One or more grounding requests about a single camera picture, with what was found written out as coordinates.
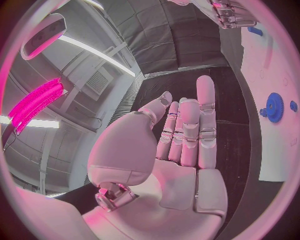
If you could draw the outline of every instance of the white robotic hand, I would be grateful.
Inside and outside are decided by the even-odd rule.
[[[197,79],[197,100],[181,98],[171,104],[156,158],[182,166],[214,169],[217,158],[215,85],[211,77]]]
[[[170,92],[113,122],[98,138],[88,158],[87,174],[100,188],[96,199],[112,211],[135,198],[128,186],[143,183],[152,173],[157,141],[153,126],[172,102]]]

